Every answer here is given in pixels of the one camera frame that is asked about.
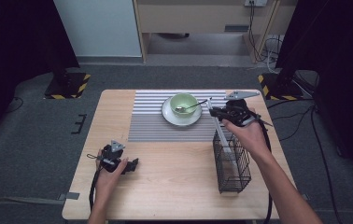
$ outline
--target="spoon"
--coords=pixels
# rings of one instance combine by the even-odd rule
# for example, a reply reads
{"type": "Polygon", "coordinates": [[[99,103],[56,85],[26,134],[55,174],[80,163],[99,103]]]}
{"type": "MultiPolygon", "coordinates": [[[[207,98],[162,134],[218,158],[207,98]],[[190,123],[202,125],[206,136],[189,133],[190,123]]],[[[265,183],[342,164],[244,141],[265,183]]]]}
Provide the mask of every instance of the spoon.
{"type": "Polygon", "coordinates": [[[194,106],[197,106],[197,105],[200,105],[200,104],[203,104],[205,102],[207,102],[208,100],[204,100],[196,105],[191,105],[191,106],[188,106],[188,107],[183,107],[183,106],[177,106],[176,107],[176,111],[179,112],[179,113],[183,113],[185,112],[187,109],[191,108],[191,107],[194,107],[194,106]]]}

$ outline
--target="gray carpet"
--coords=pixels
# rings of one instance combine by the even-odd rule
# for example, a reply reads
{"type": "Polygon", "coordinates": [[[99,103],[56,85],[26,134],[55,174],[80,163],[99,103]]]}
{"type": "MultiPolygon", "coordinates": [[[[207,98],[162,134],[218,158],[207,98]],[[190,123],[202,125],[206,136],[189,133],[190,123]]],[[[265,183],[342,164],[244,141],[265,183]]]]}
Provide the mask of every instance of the gray carpet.
{"type": "MultiPolygon", "coordinates": [[[[92,77],[79,99],[45,100],[51,74],[23,82],[16,89],[10,110],[0,121],[0,197],[58,198],[69,191],[98,99],[106,89],[261,89],[257,76],[265,68],[82,66],[92,77]],[[79,114],[87,114],[81,134],[79,114]]],[[[272,118],[303,113],[312,101],[271,108],[272,118]]],[[[280,139],[291,135],[301,116],[274,121],[280,139]]],[[[335,145],[314,114],[333,183],[334,197],[344,223],[353,223],[353,161],[340,158],[335,145]]],[[[337,223],[317,140],[305,115],[299,130],[281,142],[298,190],[324,223],[337,223]]],[[[62,205],[0,203],[0,223],[64,223],[62,205]]]]}

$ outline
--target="wire basket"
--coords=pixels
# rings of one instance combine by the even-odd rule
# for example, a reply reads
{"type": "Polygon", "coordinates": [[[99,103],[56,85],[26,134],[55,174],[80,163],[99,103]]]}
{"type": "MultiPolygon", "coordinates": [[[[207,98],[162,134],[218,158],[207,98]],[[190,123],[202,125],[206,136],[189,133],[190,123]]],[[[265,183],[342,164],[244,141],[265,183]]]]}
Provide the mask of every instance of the wire basket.
{"type": "Polygon", "coordinates": [[[213,147],[217,167],[219,192],[241,192],[251,180],[249,157],[238,139],[231,134],[227,138],[229,147],[223,147],[218,132],[215,132],[213,147]]]}

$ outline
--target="striped mat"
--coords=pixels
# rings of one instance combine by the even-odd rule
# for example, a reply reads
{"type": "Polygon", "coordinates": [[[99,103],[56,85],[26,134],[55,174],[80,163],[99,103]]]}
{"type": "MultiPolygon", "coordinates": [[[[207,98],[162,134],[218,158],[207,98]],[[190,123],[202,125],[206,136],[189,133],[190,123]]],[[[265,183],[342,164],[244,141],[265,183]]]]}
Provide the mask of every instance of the striped mat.
{"type": "Polygon", "coordinates": [[[206,104],[202,104],[202,116],[190,126],[179,127],[162,116],[162,103],[169,97],[187,92],[199,102],[212,97],[212,106],[223,107],[225,91],[137,91],[131,119],[129,142],[208,142],[215,133],[214,121],[206,104]]]}

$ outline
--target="human arm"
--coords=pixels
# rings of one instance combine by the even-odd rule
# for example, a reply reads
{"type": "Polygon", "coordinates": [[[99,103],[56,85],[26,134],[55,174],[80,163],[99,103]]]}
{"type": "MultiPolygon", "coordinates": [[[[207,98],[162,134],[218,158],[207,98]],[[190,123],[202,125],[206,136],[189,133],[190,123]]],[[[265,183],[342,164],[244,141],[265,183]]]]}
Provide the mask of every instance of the human arm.
{"type": "Polygon", "coordinates": [[[322,223],[314,210],[292,185],[266,146],[261,125],[254,121],[248,126],[240,128],[226,119],[223,119],[222,122],[226,129],[238,138],[242,146],[258,164],[281,221],[286,224],[322,223]]]}
{"type": "Polygon", "coordinates": [[[123,159],[113,173],[110,173],[105,169],[100,171],[95,185],[95,200],[92,206],[92,212],[89,216],[89,224],[104,224],[106,222],[106,210],[110,201],[110,196],[118,184],[119,177],[126,167],[127,161],[128,158],[123,159]]]}

